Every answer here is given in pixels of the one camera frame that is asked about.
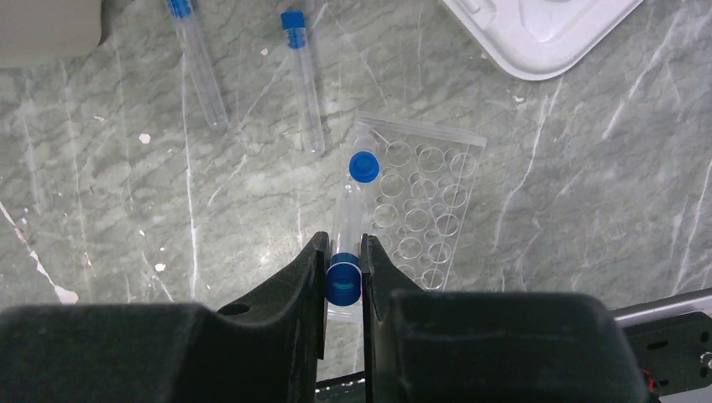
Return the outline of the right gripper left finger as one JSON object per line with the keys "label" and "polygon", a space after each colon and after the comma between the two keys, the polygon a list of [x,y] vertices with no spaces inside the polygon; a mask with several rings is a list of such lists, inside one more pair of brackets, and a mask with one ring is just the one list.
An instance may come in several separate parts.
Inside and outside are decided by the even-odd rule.
{"label": "right gripper left finger", "polygon": [[218,310],[16,306],[1,314],[4,402],[312,402],[329,238]]}

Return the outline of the blue cap test tube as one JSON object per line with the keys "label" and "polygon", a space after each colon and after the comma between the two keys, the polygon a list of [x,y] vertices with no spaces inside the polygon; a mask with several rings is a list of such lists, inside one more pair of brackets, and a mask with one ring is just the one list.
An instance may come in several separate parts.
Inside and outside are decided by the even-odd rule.
{"label": "blue cap test tube", "polygon": [[343,183],[337,199],[330,233],[330,265],[327,268],[326,298],[334,306],[351,306],[361,297],[359,263],[364,234],[364,195],[356,181]]}
{"label": "blue cap test tube", "polygon": [[321,156],[326,143],[317,99],[312,53],[308,44],[306,18],[301,10],[288,9],[280,15],[280,21],[293,56],[292,75],[301,122],[302,147],[314,156]]}
{"label": "blue cap test tube", "polygon": [[348,173],[354,181],[368,184],[379,176],[380,162],[377,151],[378,142],[370,131],[358,133],[348,161]]}
{"label": "blue cap test tube", "polygon": [[215,129],[226,128],[228,115],[212,68],[203,29],[192,1],[167,0],[165,4],[181,38],[188,71],[207,125]]}

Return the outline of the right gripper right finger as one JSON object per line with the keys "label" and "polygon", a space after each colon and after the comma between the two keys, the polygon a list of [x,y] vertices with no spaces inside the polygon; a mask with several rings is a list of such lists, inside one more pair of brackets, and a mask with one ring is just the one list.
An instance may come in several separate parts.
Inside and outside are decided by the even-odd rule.
{"label": "right gripper right finger", "polygon": [[361,242],[368,402],[645,402],[613,315],[557,292],[435,292]]}

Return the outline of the beige plastic bin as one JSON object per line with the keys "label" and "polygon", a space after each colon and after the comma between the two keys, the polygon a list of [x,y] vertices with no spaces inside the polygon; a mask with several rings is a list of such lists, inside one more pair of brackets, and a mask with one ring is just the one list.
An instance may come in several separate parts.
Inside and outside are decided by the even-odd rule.
{"label": "beige plastic bin", "polygon": [[102,40],[102,0],[2,0],[1,67],[83,56]]}

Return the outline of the white bin lid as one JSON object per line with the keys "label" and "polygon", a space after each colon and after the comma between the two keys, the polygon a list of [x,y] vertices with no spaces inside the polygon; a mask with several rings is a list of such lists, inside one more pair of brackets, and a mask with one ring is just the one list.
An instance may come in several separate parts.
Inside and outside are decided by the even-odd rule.
{"label": "white bin lid", "polygon": [[523,81],[560,76],[642,0],[444,0],[493,64]]}

